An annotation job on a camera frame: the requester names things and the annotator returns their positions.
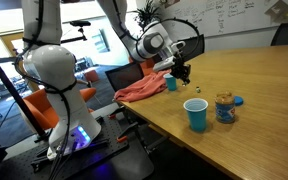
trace jar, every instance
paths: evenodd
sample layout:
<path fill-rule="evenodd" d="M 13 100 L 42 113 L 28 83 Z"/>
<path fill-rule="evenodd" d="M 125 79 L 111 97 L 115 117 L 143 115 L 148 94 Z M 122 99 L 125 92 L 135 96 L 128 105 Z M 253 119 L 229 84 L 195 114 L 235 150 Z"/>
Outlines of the jar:
<path fill-rule="evenodd" d="M 216 118 L 222 123 L 234 122 L 235 101 L 231 92 L 220 92 L 215 97 Z"/>

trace desk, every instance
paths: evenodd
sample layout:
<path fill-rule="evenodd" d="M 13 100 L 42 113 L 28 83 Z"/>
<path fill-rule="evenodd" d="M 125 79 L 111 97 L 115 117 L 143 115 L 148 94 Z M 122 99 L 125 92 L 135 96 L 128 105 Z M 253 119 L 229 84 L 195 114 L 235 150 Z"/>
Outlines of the desk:
<path fill-rule="evenodd" d="M 188 64 L 188 86 L 120 103 L 234 179 L 288 179 L 288 46 L 211 51 Z M 222 90 L 244 98 L 233 124 L 215 119 Z M 209 102 L 204 133 L 190 129 L 183 109 L 196 97 Z"/>

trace red towel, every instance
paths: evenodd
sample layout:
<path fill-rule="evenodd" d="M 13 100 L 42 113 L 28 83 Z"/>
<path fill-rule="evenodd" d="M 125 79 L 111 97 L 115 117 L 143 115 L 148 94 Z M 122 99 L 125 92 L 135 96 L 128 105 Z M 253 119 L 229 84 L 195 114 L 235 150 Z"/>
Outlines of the red towel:
<path fill-rule="evenodd" d="M 151 73 L 127 88 L 118 90 L 115 93 L 114 99 L 134 102 L 162 92 L 166 89 L 166 81 L 163 75 L 169 72 L 170 70 Z"/>

